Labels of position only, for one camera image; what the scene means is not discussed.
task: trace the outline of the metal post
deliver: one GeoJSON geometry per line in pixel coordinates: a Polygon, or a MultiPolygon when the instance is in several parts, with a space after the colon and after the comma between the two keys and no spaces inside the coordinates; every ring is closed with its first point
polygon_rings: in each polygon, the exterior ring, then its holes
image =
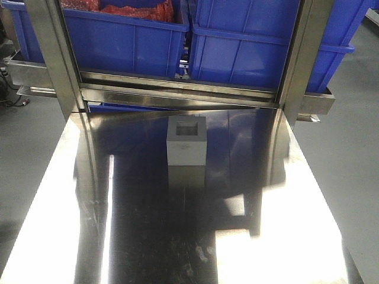
{"type": "Polygon", "coordinates": [[[277,102],[291,127],[298,116],[334,0],[302,0],[277,102]]]}
{"type": "Polygon", "coordinates": [[[85,109],[81,77],[59,0],[24,0],[63,116],[85,109]]]}

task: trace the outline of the blue plastic bin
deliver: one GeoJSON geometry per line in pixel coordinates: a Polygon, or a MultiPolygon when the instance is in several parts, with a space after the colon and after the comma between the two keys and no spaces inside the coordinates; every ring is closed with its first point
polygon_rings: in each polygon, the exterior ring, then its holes
{"type": "Polygon", "coordinates": [[[195,22],[201,28],[290,38],[299,0],[199,0],[195,22]]]}
{"type": "Polygon", "coordinates": [[[337,71],[345,54],[353,53],[354,51],[355,47],[352,44],[349,44],[348,46],[330,46],[322,44],[313,66],[307,91],[323,93],[327,84],[337,71]]]}
{"type": "Polygon", "coordinates": [[[361,24],[372,0],[336,0],[322,43],[347,46],[361,24]]]}
{"type": "MultiPolygon", "coordinates": [[[[289,40],[200,28],[193,24],[189,74],[194,80],[277,88],[289,40]]],[[[307,90],[323,92],[353,46],[321,45],[307,90]]]]}
{"type": "Polygon", "coordinates": [[[379,9],[379,0],[372,0],[372,4],[370,6],[371,9],[378,10],[379,9]]]}
{"type": "MultiPolygon", "coordinates": [[[[372,0],[336,0],[324,44],[347,46],[372,0]]],[[[201,28],[290,38],[299,0],[201,0],[195,22],[201,28]]]]}
{"type": "MultiPolygon", "coordinates": [[[[125,6],[129,2],[140,1],[103,0],[102,5],[125,6]]],[[[155,6],[163,0],[143,2],[143,5],[150,2],[155,6]]],[[[65,9],[65,20],[79,67],[175,77],[189,22],[186,0],[174,0],[173,4],[179,24],[65,9]]],[[[2,0],[2,6],[12,11],[24,59],[43,63],[24,3],[2,0]]]]}

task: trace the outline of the metal frame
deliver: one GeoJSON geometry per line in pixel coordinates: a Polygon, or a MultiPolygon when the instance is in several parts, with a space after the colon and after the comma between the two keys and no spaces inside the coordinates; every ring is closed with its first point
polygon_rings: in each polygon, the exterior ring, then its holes
{"type": "Polygon", "coordinates": [[[293,126],[299,113],[325,114],[332,95],[306,94],[334,0],[301,0],[279,90],[131,74],[80,72],[59,0],[25,0],[46,67],[18,60],[9,71],[20,93],[57,97],[65,118],[88,111],[86,101],[178,109],[282,108],[293,126]]]}
{"type": "Polygon", "coordinates": [[[366,17],[379,27],[379,10],[368,9],[366,17]]]}

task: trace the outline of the red mesh bag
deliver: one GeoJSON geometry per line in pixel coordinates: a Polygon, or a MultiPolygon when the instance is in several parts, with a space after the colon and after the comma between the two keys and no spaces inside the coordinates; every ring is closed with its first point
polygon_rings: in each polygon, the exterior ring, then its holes
{"type": "Polygon", "coordinates": [[[159,3],[154,8],[133,8],[129,6],[119,8],[107,5],[101,12],[154,21],[174,22],[174,8],[171,0],[159,3]]]}
{"type": "Polygon", "coordinates": [[[100,11],[100,0],[62,0],[61,4],[64,8],[100,11]]]}

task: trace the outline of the gray floor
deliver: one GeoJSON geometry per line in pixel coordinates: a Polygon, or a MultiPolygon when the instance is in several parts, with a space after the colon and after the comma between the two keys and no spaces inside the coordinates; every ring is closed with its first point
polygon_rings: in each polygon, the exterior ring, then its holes
{"type": "MultiPolygon", "coordinates": [[[[295,134],[366,284],[379,283],[379,28],[363,25],[329,87],[321,124],[295,134]]],[[[57,101],[0,111],[0,273],[63,129],[57,101]]]]}
{"type": "Polygon", "coordinates": [[[56,99],[0,108],[0,274],[63,126],[56,99]]]}
{"type": "Polygon", "coordinates": [[[329,84],[322,123],[295,135],[366,284],[379,283],[379,27],[364,21],[329,84]]]}

